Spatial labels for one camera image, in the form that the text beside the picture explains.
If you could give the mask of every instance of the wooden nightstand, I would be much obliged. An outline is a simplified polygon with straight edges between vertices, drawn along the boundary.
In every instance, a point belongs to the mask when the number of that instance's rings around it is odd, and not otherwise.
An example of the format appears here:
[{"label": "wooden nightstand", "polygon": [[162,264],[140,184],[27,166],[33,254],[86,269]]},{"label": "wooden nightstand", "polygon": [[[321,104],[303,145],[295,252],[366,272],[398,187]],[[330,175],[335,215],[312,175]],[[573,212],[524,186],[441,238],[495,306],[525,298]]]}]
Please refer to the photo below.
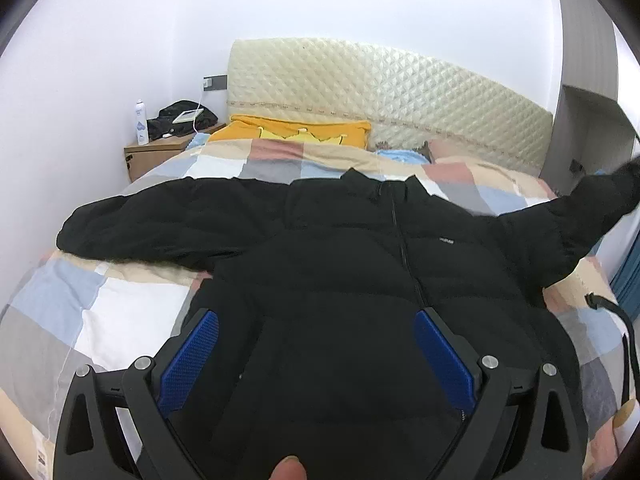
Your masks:
[{"label": "wooden nightstand", "polygon": [[[216,124],[203,131],[212,134],[225,126],[225,123]],[[124,148],[124,158],[127,162],[131,181],[133,182],[140,178],[148,171],[172,158],[172,156],[183,152],[194,136],[195,134],[183,137],[171,136],[165,139],[152,140],[144,146],[139,146],[137,143],[126,146]]]}]

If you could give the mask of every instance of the black bag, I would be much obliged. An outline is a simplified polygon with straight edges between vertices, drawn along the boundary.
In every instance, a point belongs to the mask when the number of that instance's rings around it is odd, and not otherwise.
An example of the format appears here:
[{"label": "black bag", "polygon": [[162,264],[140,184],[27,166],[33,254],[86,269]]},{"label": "black bag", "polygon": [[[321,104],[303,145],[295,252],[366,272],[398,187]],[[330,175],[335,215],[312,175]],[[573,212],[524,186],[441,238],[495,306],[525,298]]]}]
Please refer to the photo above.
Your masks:
[{"label": "black bag", "polygon": [[183,137],[193,133],[192,121],[174,124],[174,119],[182,112],[195,110],[196,108],[203,109],[203,111],[196,117],[196,130],[204,130],[205,128],[214,126],[218,122],[217,115],[207,107],[203,105],[198,106],[198,104],[193,101],[178,101],[177,103],[160,110],[158,112],[158,117],[155,119],[147,120],[146,127],[149,130],[149,140],[160,139],[164,134]]}]

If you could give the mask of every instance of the white wall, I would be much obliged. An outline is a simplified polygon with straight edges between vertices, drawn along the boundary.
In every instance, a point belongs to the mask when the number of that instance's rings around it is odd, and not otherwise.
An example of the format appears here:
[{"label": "white wall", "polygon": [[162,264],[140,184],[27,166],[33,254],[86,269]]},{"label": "white wall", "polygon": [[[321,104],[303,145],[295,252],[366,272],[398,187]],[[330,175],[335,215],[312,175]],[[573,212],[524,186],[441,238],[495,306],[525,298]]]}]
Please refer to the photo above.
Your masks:
[{"label": "white wall", "polygon": [[[175,1],[174,100],[197,101],[203,76],[226,73],[236,38],[320,36],[439,57],[556,111],[562,43],[553,0]],[[224,92],[206,92],[204,104],[226,118]]]},{"label": "white wall", "polygon": [[613,24],[618,51],[618,104],[640,132],[640,64],[616,24]]},{"label": "white wall", "polygon": [[170,95],[171,0],[40,0],[0,57],[0,305],[76,206],[128,184],[133,108]]}]

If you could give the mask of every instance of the metal screw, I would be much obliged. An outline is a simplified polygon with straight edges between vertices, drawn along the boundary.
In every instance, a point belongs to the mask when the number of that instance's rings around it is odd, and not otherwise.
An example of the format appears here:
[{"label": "metal screw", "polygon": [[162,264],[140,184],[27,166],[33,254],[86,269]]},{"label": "metal screw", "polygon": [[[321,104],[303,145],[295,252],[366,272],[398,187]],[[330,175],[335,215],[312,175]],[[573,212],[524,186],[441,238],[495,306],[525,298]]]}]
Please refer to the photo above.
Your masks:
[{"label": "metal screw", "polygon": [[498,367],[498,359],[492,355],[485,355],[482,358],[482,366],[489,368],[489,370],[493,370]]},{"label": "metal screw", "polygon": [[550,377],[553,377],[558,373],[558,369],[553,366],[551,363],[544,363],[542,365],[542,371]]},{"label": "metal screw", "polygon": [[133,365],[138,369],[138,370],[146,370],[147,368],[149,368],[149,365],[151,364],[151,359],[149,359],[147,356],[142,356],[136,359],[136,361],[133,363]]},{"label": "metal screw", "polygon": [[87,375],[89,372],[91,371],[91,368],[89,368],[89,365],[82,365],[78,367],[78,370],[76,370],[76,375],[78,377],[84,377],[85,375]]}]

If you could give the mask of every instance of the jacket sleeve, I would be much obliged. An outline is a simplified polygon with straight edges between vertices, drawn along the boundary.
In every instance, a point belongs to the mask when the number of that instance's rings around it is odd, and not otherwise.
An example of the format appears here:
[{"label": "jacket sleeve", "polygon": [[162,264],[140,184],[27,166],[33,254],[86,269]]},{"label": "jacket sleeve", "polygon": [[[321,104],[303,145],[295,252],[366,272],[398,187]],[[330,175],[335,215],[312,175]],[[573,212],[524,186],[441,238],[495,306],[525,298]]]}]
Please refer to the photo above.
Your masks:
[{"label": "jacket sleeve", "polygon": [[524,282],[550,286],[640,200],[640,161],[611,175],[586,176],[570,195],[497,217],[495,237]]},{"label": "jacket sleeve", "polygon": [[56,243],[83,258],[212,270],[282,230],[287,189],[237,178],[172,180],[79,207]]}]

